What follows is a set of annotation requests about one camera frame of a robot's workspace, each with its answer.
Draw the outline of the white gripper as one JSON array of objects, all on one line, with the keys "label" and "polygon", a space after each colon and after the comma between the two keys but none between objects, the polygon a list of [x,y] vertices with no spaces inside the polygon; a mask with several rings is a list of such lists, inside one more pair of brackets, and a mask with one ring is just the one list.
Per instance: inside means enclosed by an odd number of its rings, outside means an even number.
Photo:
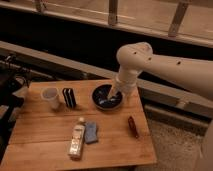
[{"label": "white gripper", "polygon": [[124,94],[125,96],[129,96],[135,87],[136,87],[135,83],[121,81],[118,77],[115,77],[107,98],[108,99],[112,98],[118,92]]}]

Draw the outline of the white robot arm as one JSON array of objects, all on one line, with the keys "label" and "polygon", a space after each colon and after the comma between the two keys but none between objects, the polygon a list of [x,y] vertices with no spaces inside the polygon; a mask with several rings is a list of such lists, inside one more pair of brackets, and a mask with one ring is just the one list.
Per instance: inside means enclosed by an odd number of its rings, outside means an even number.
[{"label": "white robot arm", "polygon": [[[143,72],[180,86],[213,102],[213,61],[156,55],[147,42],[121,46],[116,58],[120,64],[108,94],[130,94]],[[213,171],[213,120],[199,148],[193,171]]]}]

